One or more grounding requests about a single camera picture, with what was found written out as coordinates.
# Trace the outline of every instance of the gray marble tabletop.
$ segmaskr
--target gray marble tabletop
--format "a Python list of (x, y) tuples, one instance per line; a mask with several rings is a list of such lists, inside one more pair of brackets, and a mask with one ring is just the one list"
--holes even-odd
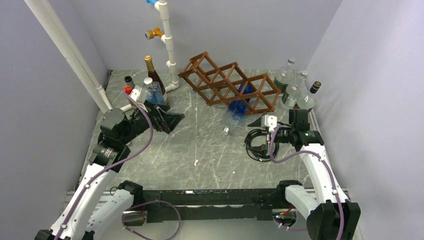
[[(169, 71), (157, 72), (165, 85), (171, 83)], [(271, 77), (273, 75), (268, 70), (243, 72), (248, 77), (266, 72)], [(147, 72), (112, 72), (106, 94), (113, 107), (120, 108), (129, 103), (122, 94), (126, 85), (124, 77), (127, 75), (133, 78), (136, 85), (141, 86)], [(238, 127), (230, 135), (225, 135), (221, 126), (221, 119), (227, 110), (224, 104), (207, 106), (182, 78), (180, 87), (169, 92), (168, 99), (170, 112), (183, 113), (185, 118), (171, 134), (155, 131), (150, 146), (126, 162), (109, 187), (117, 186), (124, 180), (136, 182), (146, 190), (275, 188), (280, 180), (298, 180), (305, 188), (313, 187), (299, 156), (281, 164), (258, 162), (248, 157), (243, 142), (253, 128), (247, 127), (247, 124), (259, 118), (259, 114), (243, 117)], [(97, 143), (101, 115), (99, 113), (97, 117), (87, 157)], [(282, 107), (277, 106), (273, 115), (278, 116), (283, 123), (288, 122), (288, 111)], [(135, 153), (144, 146), (148, 138), (149, 131), (145, 131), (134, 139), (129, 145), (131, 152)], [(253, 143), (262, 144), (259, 139)], [(291, 145), (281, 144), (277, 158), (281, 159), (294, 151)]]

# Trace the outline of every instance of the table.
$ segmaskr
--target table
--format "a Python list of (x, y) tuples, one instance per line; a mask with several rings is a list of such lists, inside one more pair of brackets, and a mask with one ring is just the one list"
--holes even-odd
[[(165, 85), (171, 83), (169, 70), (158, 70)], [(270, 70), (243, 70), (249, 77)], [(124, 77), (130, 75), (136, 85), (142, 85), (146, 70), (113, 71), (106, 94), (113, 107), (122, 107), (128, 100), (122, 94)], [(220, 121), (227, 110), (224, 104), (207, 106), (206, 102), (180, 78), (180, 87), (168, 93), (170, 112), (183, 113), (185, 118), (171, 134), (154, 132), (150, 146), (139, 156), (126, 162), (109, 187), (124, 180), (138, 183), (146, 190), (251, 189), (275, 188), (281, 180), (298, 180), (312, 188), (308, 171), (299, 156), (281, 163), (258, 162), (250, 159), (243, 145), (246, 134), (253, 128), (247, 124), (260, 117), (245, 116), (230, 135), (222, 132)], [(272, 113), (287, 123), (288, 111), (276, 107)], [(100, 133), (101, 112), (97, 117), (87, 153), (90, 156)], [(146, 143), (149, 131), (129, 145), (135, 153)], [(293, 153), (289, 144), (281, 144), (278, 159)]]

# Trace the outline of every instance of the gray wall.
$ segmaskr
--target gray wall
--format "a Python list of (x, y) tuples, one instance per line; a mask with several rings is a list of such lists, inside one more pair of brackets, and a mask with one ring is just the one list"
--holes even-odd
[(366, 240), (423, 239), (424, 2), (344, 0), (308, 69)]
[[(105, 78), (73, 6), (52, 3)], [(78, 181), (98, 108), (23, 0), (0, 0), (0, 56), (0, 239), (34, 239)]]
[[(166, 69), (168, 52), (144, 32), (162, 27), (159, 13), (144, 0), (71, 0), (106, 66), (145, 69), (151, 55)], [(218, 64), (243, 69), (276, 69), (290, 56), (306, 68), (342, 0), (169, 0), (176, 62), (208, 51)]]

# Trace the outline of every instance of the white bottle cap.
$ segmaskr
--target white bottle cap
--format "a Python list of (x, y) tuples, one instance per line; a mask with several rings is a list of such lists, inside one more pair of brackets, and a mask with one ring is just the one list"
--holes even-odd
[(144, 79), (144, 84), (146, 84), (148, 87), (152, 87), (153, 86), (153, 79), (151, 77), (146, 77)]

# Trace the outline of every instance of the purple cable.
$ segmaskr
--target purple cable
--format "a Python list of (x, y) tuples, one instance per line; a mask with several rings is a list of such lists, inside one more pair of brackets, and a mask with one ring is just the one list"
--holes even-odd
[[(115, 162), (114, 164), (112, 164), (112, 165), (110, 165), (110, 166), (107, 166), (107, 167), (105, 167), (103, 170), (101, 170), (101, 171), (99, 171), (96, 175), (94, 175), (92, 178), (90, 178), (90, 180), (88, 180), (88, 182), (86, 183), (87, 185), (89, 185), (89, 186), (91, 186), (91, 184), (100, 176), (100, 175), (102, 175), (103, 173), (105, 173), (105, 172), (107, 172), (107, 171), (109, 171), (110, 169), (112, 169), (112, 168), (114, 168), (114, 167), (116, 167), (116, 166), (118, 166), (118, 165), (121, 165), (121, 164), (123, 164), (123, 163), (125, 163), (126, 161), (128, 161), (128, 160), (131, 160), (131, 159), (133, 159), (135, 156), (137, 156), (137, 155), (139, 155), (139, 154), (141, 154), (148, 146), (149, 146), (149, 144), (150, 144), (150, 142), (152, 142), (152, 139), (153, 139), (153, 125), (152, 125), (152, 122), (150, 121), (150, 118), (149, 118), (149, 116), (147, 115), (147, 113), (144, 111), (144, 109), (136, 102), (136, 101), (134, 101), (130, 96), (128, 96), (128, 94), (127, 93), (125, 93), (125, 91), (123, 92), (124, 93), (124, 95), (125, 95), (125, 97), (134, 105), (134, 106), (136, 106), (137, 108), (138, 108), (138, 110), (143, 114), (143, 116), (145, 117), (145, 119), (146, 119), (146, 121), (147, 121), (147, 123), (148, 123), (148, 126), (150, 127), (150, 137), (149, 137), (149, 139), (148, 139), (148, 141), (147, 141), (147, 143), (144, 145), (144, 147), (143, 148), (141, 148), (138, 152), (136, 152), (134, 155), (132, 155), (132, 156), (129, 156), (129, 157), (127, 157), (127, 158), (125, 158), (125, 159), (122, 159), (122, 160), (120, 160), (120, 161), (118, 161), (118, 162)], [(78, 196), (76, 197), (76, 199), (75, 199), (75, 201), (73, 202), (73, 204), (72, 204), (72, 206), (70, 207), (70, 209), (69, 209), (69, 212), (67, 213), (67, 215), (66, 215), (66, 217), (65, 217), (65, 219), (63, 220), (63, 223), (62, 223), (62, 225), (67, 225), (68, 224), (68, 222), (69, 222), (69, 220), (71, 219), (71, 217), (72, 217), (72, 214), (74, 214), (74, 212), (75, 212), (75, 209), (77, 208), (77, 205), (78, 205), (78, 203), (81, 201), (81, 199), (83, 198), (83, 195), (84, 195), (84, 193), (86, 192), (86, 190), (87, 190), (87, 188), (86, 187), (83, 187), (82, 188), (82, 190), (81, 190), (81, 192), (79, 192), (79, 194), (78, 194)], [(59, 239), (59, 236), (60, 235), (62, 235), (62, 233), (63, 233), (63, 231), (64, 231), (64, 228), (62, 228), (62, 227), (60, 227), (59, 228), (59, 231), (57, 231), (57, 234), (56, 234), (56, 236), (54, 237), (54, 240), (58, 240)]]
[[(278, 227), (280, 227), (279, 222), (277, 222), (275, 219), (274, 219), (274, 222), (278, 225)], [(292, 227), (284, 226), (283, 224), (281, 224), (281, 227), (284, 227), (288, 231), (296, 231), (296, 232), (302, 232), (302, 231), (308, 230), (307, 228), (292, 228)]]
[[(139, 204), (139, 205), (132, 206), (132, 207), (128, 208), (128, 210), (135, 209), (135, 208), (142, 207), (142, 206), (149, 205), (149, 204), (154, 204), (154, 203), (168, 204), (169, 206), (171, 206), (171, 208), (173, 208), (175, 210), (176, 214), (178, 215), (178, 227), (176, 228), (176, 231), (174, 232), (174, 234), (172, 234), (172, 236), (170, 236), (167, 239), (165, 239), (165, 240), (171, 240), (171, 239), (173, 239), (178, 234), (178, 232), (180, 231), (180, 228), (181, 228), (181, 215), (180, 215), (180, 212), (178, 212), (178, 209), (174, 205), (172, 205), (171, 203), (169, 203), (167, 201), (154, 200), (154, 201), (148, 201), (148, 202), (145, 202), (145, 203), (142, 203), (142, 204)], [(124, 220), (130, 214), (131, 213), (127, 213), (127, 214), (125, 214), (125, 215), (122, 216), (122, 226), (124, 226), (124, 228), (126, 230), (130, 231), (131, 233), (133, 233), (133, 234), (135, 234), (135, 235), (137, 235), (137, 236), (139, 236), (141, 238), (144, 238), (146, 240), (153, 240), (153, 239), (148, 238), (148, 237), (146, 237), (144, 235), (141, 235), (139, 232), (134, 231), (134, 230), (132, 230), (131, 228), (129, 228), (129, 227), (127, 227), (125, 225)]]
[[(275, 127), (275, 130), (274, 130), (274, 133), (272, 134), (271, 143), (270, 143), (270, 147), (269, 147), (270, 148), (269, 150), (270, 150), (271, 153), (274, 151), (273, 150), (274, 140), (276, 139), (276, 135), (277, 135), (278, 129), (280, 127), (281, 127), (281, 125), (277, 124), (277, 126)], [(321, 159), (321, 156), (318, 153), (313, 152), (313, 151), (308, 151), (308, 150), (297, 151), (293, 154), (290, 154), (286, 157), (283, 157), (283, 159), (278, 160), (278, 161), (275, 160), (273, 154), (270, 154), (269, 156), (271, 157), (271, 159), (274, 163), (280, 164), (280, 163), (282, 163), (282, 162), (284, 162), (284, 161), (286, 161), (286, 160), (288, 160), (288, 159), (290, 159), (290, 158), (292, 158), (296, 155), (299, 155), (299, 154), (312, 154), (315, 157), (317, 157), (318, 160)], [(337, 201), (338, 211), (339, 211), (339, 214), (340, 214), (340, 227), (338, 228), (336, 240), (340, 240), (340, 239), (342, 239), (343, 227), (345, 225), (345, 215), (343, 213), (342, 202), (340, 201), (339, 193), (337, 192), (337, 189), (336, 189), (336, 181), (334, 180), (334, 176), (333, 176), (333, 173), (331, 172), (329, 165), (326, 163), (326, 161), (320, 161), (320, 162), (324, 165), (325, 169), (328, 172), (328, 175), (330, 176), (332, 189), (336, 190), (336, 193), (334, 194), (334, 196), (335, 196), (335, 199)]]

